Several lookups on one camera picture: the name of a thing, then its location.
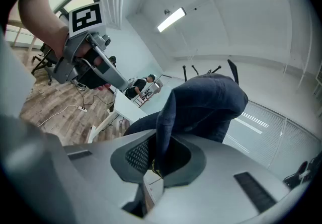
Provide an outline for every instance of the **white ceiling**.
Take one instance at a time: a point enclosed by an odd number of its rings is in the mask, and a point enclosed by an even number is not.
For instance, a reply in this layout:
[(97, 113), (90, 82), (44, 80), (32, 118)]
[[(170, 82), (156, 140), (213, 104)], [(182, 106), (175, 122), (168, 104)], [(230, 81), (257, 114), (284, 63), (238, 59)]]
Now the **white ceiling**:
[[(124, 0), (124, 5), (125, 16), (143, 14), (150, 23), (146, 35), (159, 35), (167, 47), (163, 53), (170, 57), (251, 56), (297, 68), (303, 68), (307, 59), (308, 0)], [(157, 33), (156, 27), (166, 18), (164, 10), (180, 7), (187, 15)], [(314, 11), (311, 14), (313, 60), (308, 70), (315, 72), (321, 60), (320, 24)]]

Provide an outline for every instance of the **white desk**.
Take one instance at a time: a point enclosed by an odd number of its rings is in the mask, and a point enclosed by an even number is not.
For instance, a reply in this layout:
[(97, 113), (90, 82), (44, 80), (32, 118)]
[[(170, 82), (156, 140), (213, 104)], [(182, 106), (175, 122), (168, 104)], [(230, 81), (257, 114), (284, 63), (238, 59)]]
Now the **white desk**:
[(98, 135), (109, 124), (110, 121), (116, 118), (118, 114), (129, 120), (130, 123), (134, 123), (140, 118), (147, 116), (146, 113), (144, 113), (141, 109), (135, 106), (132, 101), (125, 97), (123, 93), (121, 93), (119, 90), (116, 90), (114, 111), (111, 112), (97, 128), (92, 126), (88, 143), (93, 142), (95, 136)]

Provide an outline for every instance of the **chair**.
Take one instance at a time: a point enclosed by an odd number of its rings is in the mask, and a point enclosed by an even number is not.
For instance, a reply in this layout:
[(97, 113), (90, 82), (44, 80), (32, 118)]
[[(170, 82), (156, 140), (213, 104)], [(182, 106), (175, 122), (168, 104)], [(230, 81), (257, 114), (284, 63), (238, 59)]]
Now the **chair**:
[[(39, 58), (37, 56), (33, 56), (31, 62), (33, 63), (35, 59), (39, 61), (39, 63), (36, 65), (34, 69), (32, 69), (31, 74), (34, 76), (35, 71), (45, 68), (46, 66), (51, 67), (53, 64), (56, 65), (58, 62), (58, 58), (55, 55), (55, 51), (51, 47), (49, 47), (47, 44), (43, 44), (41, 49), (40, 49), (44, 55), (39, 55), (40, 57), (43, 56), (43, 58)], [(48, 77), (49, 77), (49, 82), (48, 85), (51, 85), (52, 78), (50, 74), (47, 72)]]

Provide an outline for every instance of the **wooden floor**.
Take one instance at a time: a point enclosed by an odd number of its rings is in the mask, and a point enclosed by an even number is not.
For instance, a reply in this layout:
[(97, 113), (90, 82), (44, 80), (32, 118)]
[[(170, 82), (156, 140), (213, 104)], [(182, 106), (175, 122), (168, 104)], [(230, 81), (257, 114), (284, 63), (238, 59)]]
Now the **wooden floor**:
[[(27, 51), (25, 49), (15, 49), (16, 55), (23, 59)], [(38, 61), (31, 63), (34, 55), (41, 54), (40, 51), (32, 51), (28, 59), (27, 69), (31, 71)], [(68, 105), (82, 106), (83, 99), (77, 88), (71, 83), (59, 84), (53, 79), (52, 84), (48, 85), (48, 75), (43, 69), (35, 72), (36, 83), (29, 94), (22, 112), (21, 118), (29, 122), (40, 125), (52, 115), (62, 111)], [(107, 116), (107, 109), (110, 107), (104, 104), (97, 97), (99, 96), (104, 102), (111, 103), (114, 101), (114, 95), (108, 90), (98, 91), (89, 90), (80, 91), (84, 96), (87, 113), (79, 110), (77, 107), (68, 107), (63, 113), (54, 116), (41, 126), (45, 132), (57, 135), (63, 145), (86, 143), (88, 133), (92, 125), (98, 126)], [(105, 131), (102, 131), (95, 141), (111, 140), (121, 137), (129, 126), (127, 120), (121, 121), (117, 118), (112, 125)]]

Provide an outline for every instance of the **black vent slot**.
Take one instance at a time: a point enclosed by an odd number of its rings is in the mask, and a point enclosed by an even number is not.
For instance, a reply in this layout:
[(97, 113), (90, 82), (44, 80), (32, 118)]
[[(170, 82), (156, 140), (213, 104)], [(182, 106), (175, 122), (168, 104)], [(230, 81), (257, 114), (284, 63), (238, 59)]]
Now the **black vent slot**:
[(251, 176), (250, 173), (244, 172), (234, 175), (234, 177), (260, 213), (269, 209), (276, 203), (271, 195)]
[(77, 159), (80, 159), (80, 158), (84, 158), (84, 157), (87, 157), (89, 155), (92, 155), (92, 153), (88, 150), (86, 151), (81, 151), (81, 152), (77, 152), (77, 153), (72, 153), (72, 154), (68, 154), (68, 157), (71, 161), (73, 160), (77, 160)]

